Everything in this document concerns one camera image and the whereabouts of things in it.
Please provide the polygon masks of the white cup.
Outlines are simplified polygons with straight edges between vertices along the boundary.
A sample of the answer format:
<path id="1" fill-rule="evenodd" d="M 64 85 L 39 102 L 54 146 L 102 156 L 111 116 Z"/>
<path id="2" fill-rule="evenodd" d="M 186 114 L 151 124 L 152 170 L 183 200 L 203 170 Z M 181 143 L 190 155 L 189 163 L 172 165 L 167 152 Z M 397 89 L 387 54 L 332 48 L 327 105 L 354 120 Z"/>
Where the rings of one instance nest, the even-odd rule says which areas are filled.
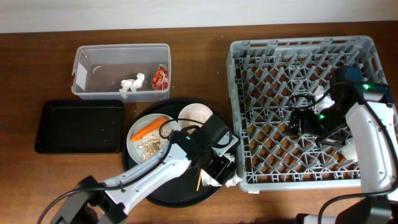
<path id="1" fill-rule="evenodd" d="M 341 148 L 342 155 L 350 161 L 357 162 L 358 156 L 356 153 L 355 143 L 352 139 L 348 139 L 346 144 Z"/>

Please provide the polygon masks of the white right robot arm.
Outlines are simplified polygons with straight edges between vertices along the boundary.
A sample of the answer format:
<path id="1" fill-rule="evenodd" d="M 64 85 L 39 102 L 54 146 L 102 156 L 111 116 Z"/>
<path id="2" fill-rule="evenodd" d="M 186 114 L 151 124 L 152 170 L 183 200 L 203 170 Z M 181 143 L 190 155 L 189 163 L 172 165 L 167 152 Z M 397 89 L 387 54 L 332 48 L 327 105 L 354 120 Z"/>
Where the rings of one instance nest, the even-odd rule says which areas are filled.
<path id="1" fill-rule="evenodd" d="M 327 91 L 300 96 L 309 104 L 288 104 L 290 133 L 312 134 L 320 146 L 348 127 L 360 169 L 361 193 L 334 197 L 318 215 L 299 213 L 294 222 L 397 223 L 397 139 L 389 86 L 366 82 L 359 67 L 344 65 L 331 74 Z"/>

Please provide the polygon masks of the red snack wrapper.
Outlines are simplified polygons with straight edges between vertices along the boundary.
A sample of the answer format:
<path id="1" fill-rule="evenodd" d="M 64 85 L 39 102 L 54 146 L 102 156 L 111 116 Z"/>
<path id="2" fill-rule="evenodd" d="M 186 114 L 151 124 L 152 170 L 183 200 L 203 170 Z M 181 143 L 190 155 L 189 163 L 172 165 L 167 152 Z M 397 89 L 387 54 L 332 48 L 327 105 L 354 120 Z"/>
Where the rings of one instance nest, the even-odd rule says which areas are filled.
<path id="1" fill-rule="evenodd" d="M 166 90 L 169 87 L 169 73 L 163 68 L 159 67 L 152 79 L 153 90 Z"/>

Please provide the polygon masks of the grey plate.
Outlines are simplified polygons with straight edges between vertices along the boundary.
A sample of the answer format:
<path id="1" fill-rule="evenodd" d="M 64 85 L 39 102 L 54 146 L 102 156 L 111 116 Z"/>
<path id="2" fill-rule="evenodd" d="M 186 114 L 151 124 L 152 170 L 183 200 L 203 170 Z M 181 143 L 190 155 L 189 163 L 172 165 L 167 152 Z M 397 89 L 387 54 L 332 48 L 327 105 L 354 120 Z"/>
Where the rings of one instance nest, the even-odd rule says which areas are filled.
<path id="1" fill-rule="evenodd" d="M 130 155 L 131 159 L 140 164 L 143 162 L 141 159 L 141 156 L 139 155 L 139 152 L 137 150 L 137 141 L 132 142 L 131 137 L 133 134 L 135 134 L 138 130 L 142 129 L 144 126 L 148 125 L 151 121 L 155 120 L 156 118 L 160 116 L 165 116 L 168 120 L 171 120 L 172 117 L 166 115 L 166 114 L 160 114 L 160 113 L 153 113 L 153 114 L 148 114 L 145 115 L 141 118 L 139 118 L 130 128 L 128 134 L 127 134 L 127 139 L 126 139 L 126 147 L 127 147 L 127 152 Z M 161 130 L 163 129 L 170 129 L 172 131 L 179 131 L 181 130 L 179 124 L 176 121 L 171 121 L 167 124 L 165 124 Z"/>

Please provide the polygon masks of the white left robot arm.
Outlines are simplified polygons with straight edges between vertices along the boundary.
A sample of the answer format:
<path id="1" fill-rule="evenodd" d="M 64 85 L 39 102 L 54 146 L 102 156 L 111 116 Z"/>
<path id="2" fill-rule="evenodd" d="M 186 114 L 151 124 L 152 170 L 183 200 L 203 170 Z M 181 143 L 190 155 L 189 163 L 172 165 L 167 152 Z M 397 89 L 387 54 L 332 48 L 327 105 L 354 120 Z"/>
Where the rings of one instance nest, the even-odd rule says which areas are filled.
<path id="1" fill-rule="evenodd" d="M 219 184 L 232 178 L 236 164 L 225 152 L 238 144 L 228 131 L 212 136 L 195 130 L 175 131 L 157 154 L 116 177 L 97 182 L 92 176 L 61 195 L 64 204 L 52 223 L 124 223 L 129 212 L 166 182 L 189 168 L 204 170 Z"/>

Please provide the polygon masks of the peanut shells and rice scraps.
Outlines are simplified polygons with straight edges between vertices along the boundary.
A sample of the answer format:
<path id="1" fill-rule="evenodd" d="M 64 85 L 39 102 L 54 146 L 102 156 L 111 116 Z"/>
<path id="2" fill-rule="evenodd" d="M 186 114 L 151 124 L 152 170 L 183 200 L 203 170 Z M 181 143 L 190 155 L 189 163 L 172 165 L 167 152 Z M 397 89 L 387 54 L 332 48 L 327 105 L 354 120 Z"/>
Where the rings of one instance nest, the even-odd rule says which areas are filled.
<path id="1" fill-rule="evenodd" d="M 170 129 L 161 130 L 162 136 L 168 136 L 170 133 Z M 137 150 L 143 161 L 156 154 L 168 142 L 168 139 L 162 138 L 161 135 L 159 130 L 156 129 L 155 131 L 146 134 L 140 140 L 138 140 Z"/>

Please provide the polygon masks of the orange carrot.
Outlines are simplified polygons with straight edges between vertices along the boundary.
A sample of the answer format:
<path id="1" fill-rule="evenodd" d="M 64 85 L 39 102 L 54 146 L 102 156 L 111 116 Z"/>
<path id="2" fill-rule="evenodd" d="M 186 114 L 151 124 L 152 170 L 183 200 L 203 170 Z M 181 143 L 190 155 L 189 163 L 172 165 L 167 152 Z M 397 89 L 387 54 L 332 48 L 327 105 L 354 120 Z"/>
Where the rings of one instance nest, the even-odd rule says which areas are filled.
<path id="1" fill-rule="evenodd" d="M 135 142 L 142 139 L 145 135 L 152 131 L 159 130 L 159 128 L 167 121 L 165 116 L 160 116 L 155 120 L 151 121 L 148 125 L 144 126 L 142 129 L 138 130 L 132 135 L 131 141 Z"/>

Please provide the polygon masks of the white tissue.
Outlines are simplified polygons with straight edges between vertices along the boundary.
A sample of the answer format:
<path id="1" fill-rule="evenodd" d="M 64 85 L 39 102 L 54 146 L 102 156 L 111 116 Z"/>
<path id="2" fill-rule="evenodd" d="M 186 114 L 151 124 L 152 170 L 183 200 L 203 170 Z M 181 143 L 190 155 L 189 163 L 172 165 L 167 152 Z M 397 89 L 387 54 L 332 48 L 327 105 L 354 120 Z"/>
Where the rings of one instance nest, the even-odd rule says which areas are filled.
<path id="1" fill-rule="evenodd" d="M 225 153 L 224 156 L 229 159 L 231 162 L 235 162 L 235 157 L 231 153 Z M 233 176 L 225 183 L 225 186 L 227 187 L 232 187 L 232 186 L 237 186 L 238 183 L 242 181 L 242 178 L 240 178 L 236 172 L 234 171 Z"/>
<path id="2" fill-rule="evenodd" d="M 121 89 L 119 92 L 121 97 L 126 99 L 127 92 L 131 90 L 132 92 L 137 91 L 137 89 L 141 88 L 144 83 L 145 75 L 143 73 L 138 73 L 136 79 L 127 79 L 121 81 Z"/>

